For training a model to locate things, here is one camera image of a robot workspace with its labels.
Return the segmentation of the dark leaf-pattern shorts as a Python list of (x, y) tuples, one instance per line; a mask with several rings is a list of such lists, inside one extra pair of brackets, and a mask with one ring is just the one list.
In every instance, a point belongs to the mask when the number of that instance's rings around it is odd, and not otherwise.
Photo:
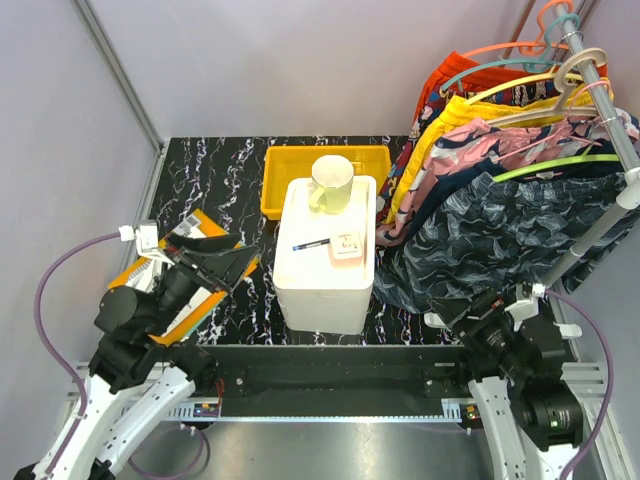
[(434, 298), (540, 283), (624, 189), (599, 178), (496, 183), (483, 173), (450, 195), (378, 268), (376, 298), (424, 313)]

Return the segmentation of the navy blue shorts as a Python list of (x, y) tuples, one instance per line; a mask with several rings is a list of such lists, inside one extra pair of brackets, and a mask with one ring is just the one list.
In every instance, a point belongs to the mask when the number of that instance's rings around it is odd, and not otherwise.
[[(511, 171), (483, 155), (483, 137), (486, 134), (470, 133), (464, 136), (460, 132), (451, 131), (436, 141), (428, 157), (424, 186), (426, 194), (421, 204), (413, 206), (406, 239), (416, 235), (436, 208), (450, 195), (467, 186), (479, 175), (500, 175)], [(585, 151), (593, 154), (611, 154), (613, 145), (609, 139), (602, 139), (598, 146), (587, 147), (576, 155)]]

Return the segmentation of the green hanger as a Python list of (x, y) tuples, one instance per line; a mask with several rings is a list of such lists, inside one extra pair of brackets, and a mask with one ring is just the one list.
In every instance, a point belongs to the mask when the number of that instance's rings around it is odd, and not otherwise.
[(546, 161), (543, 163), (535, 163), (519, 169), (511, 170), (498, 176), (494, 176), (493, 181), (495, 183), (501, 183), (521, 176), (533, 176), (534, 174), (537, 174), (539, 172), (556, 170), (560, 167), (594, 162), (620, 162), (620, 160), (616, 154), (587, 154), (581, 156), (572, 156)]

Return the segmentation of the pink hanger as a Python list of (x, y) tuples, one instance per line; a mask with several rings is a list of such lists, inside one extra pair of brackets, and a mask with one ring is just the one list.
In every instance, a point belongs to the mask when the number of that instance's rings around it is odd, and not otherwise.
[(534, 163), (571, 157), (585, 148), (608, 140), (597, 109), (588, 105), (588, 90), (605, 88), (612, 98), (607, 78), (582, 85), (570, 105), (558, 112), (539, 109), (486, 123), (483, 155), (508, 170)]

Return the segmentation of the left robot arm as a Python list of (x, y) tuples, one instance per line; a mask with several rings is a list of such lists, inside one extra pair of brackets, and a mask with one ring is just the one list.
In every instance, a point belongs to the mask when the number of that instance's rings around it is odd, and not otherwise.
[(41, 339), (79, 399), (47, 454), (18, 470), (18, 479), (113, 479), (172, 407), (222, 387), (211, 354), (184, 336), (163, 344), (162, 335), (199, 290), (231, 293), (256, 247), (237, 234), (158, 239), (123, 227), (116, 235), (135, 241), (150, 279), (102, 297), (94, 324), (103, 335), (86, 377)]

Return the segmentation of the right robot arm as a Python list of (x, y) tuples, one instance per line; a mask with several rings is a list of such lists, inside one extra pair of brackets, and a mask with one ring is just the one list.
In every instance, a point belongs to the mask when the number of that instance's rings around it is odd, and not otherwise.
[(434, 312), (463, 351), (440, 382), (470, 396), (497, 479), (561, 479), (583, 442), (583, 412), (563, 380), (561, 328), (530, 296), (508, 305), (488, 290), (470, 299), (437, 299)]

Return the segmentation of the pink white patterned shorts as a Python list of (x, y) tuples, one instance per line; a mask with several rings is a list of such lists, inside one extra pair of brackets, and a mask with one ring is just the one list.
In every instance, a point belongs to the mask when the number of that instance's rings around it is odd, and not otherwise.
[(613, 144), (597, 117), (571, 116), (540, 127), (498, 128), (476, 118), (441, 136), (422, 161), (400, 203), (395, 220), (376, 231), (376, 243), (399, 244), (423, 201), (437, 184), (484, 160), (515, 170), (534, 163), (580, 155), (611, 153)]

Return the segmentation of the dark red patterned shorts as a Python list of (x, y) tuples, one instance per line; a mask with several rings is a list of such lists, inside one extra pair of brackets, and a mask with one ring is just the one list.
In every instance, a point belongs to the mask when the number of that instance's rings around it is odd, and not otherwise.
[(455, 91), (440, 93), (440, 87), (429, 90), (414, 118), (405, 147), (395, 160), (378, 195), (376, 223), (389, 224), (399, 210), (400, 203), (421, 169), (422, 163), (436, 140), (453, 129), (469, 123), (476, 117), (492, 119), (498, 110), (515, 113), (532, 103), (545, 102), (558, 94), (550, 81), (518, 85), (483, 99), (488, 106), (471, 106), (466, 101), (474, 92), (459, 95)]

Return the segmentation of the orange red shorts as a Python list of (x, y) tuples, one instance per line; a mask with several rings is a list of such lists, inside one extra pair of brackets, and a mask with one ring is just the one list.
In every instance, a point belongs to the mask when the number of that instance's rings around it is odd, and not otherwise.
[[(416, 105), (413, 125), (409, 134), (411, 140), (417, 140), (424, 133), (428, 125), (442, 113), (445, 106), (454, 96), (449, 94), (446, 97), (441, 97), (439, 94), (440, 87), (454, 75), (478, 65), (478, 62), (464, 58), (457, 52), (452, 52), (430, 75), (423, 86)], [(518, 77), (516, 70), (507, 69), (502, 74), (503, 79), (508, 79), (509, 77)], [(470, 75), (463, 80), (465, 90), (483, 91), (490, 88), (491, 84), (492, 81), (488, 79), (488, 75), (484, 72)]]

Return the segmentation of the teal hanger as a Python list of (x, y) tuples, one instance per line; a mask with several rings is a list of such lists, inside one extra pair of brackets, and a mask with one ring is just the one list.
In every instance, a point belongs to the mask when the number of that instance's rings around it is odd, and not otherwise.
[[(558, 50), (564, 50), (567, 52), (569, 47), (565, 43), (565, 39), (562, 38), (557, 44), (550, 41), (551, 30), (562, 23), (563, 21), (572, 21), (576, 28), (581, 26), (581, 18), (574, 13), (567, 13), (556, 18), (549, 27), (543, 28), (543, 37), (545, 43), (541, 45), (542, 53), (533, 56), (525, 56), (522, 58), (504, 59), (493, 62), (488, 62), (478, 66), (474, 66), (459, 74), (454, 75), (450, 80), (447, 80), (439, 89), (441, 97), (446, 97), (449, 94), (458, 95), (463, 98), (476, 97), (477, 100), (484, 99), (495, 95), (504, 89), (510, 89), (515, 85), (518, 85), (520, 80), (525, 77), (532, 77), (533, 82), (544, 81), (546, 74), (552, 74), (556, 72), (560, 67), (560, 61), (555, 57)], [(520, 70), (516, 70), (518, 77), (503, 79), (507, 69), (506, 66), (512, 67), (519, 65)], [(491, 87), (483, 91), (465, 90), (463, 80), (470, 76), (484, 72), (488, 75), (488, 79), (492, 81)]]

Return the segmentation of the white foam box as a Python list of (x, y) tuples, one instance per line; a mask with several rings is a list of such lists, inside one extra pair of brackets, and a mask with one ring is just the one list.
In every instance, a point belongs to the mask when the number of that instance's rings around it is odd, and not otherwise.
[[(376, 181), (356, 176), (349, 204), (340, 214), (313, 213), (310, 178), (287, 189), (272, 279), (286, 325), (295, 331), (357, 335), (364, 328), (375, 270)], [(363, 241), (359, 267), (336, 269), (329, 244), (302, 251), (294, 245), (357, 231)]]

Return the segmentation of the blue pen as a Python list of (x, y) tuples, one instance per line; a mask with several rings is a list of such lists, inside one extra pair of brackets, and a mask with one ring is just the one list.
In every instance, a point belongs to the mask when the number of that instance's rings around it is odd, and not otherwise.
[(325, 238), (325, 239), (320, 239), (320, 240), (315, 240), (315, 241), (311, 241), (311, 242), (306, 242), (306, 243), (302, 243), (302, 244), (298, 244), (298, 245), (294, 245), (292, 247), (293, 251), (302, 251), (302, 250), (306, 250), (306, 249), (310, 249), (310, 248), (316, 248), (316, 247), (320, 247), (323, 245), (328, 245), (330, 244), (330, 238)]

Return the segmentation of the yellow plastic bin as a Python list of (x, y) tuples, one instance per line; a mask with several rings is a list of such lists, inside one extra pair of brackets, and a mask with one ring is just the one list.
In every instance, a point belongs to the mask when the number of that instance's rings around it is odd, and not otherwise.
[(381, 189), (391, 169), (389, 148), (384, 145), (271, 146), (265, 156), (261, 212), (278, 221), (288, 185), (311, 176), (313, 163), (323, 155), (340, 155), (354, 166), (356, 176), (368, 175)]

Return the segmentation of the pink small box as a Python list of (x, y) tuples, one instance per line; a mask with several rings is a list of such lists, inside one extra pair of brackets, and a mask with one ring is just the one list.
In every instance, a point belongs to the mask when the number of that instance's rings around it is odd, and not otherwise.
[(357, 231), (338, 233), (329, 238), (329, 258), (334, 268), (359, 267), (363, 256), (363, 241)]

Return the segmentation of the yellow green mug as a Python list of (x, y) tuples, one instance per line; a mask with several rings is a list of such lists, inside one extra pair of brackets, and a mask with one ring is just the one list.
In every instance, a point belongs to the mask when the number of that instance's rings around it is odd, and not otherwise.
[(347, 207), (354, 166), (344, 156), (323, 155), (312, 165), (308, 206), (313, 213), (340, 214)]

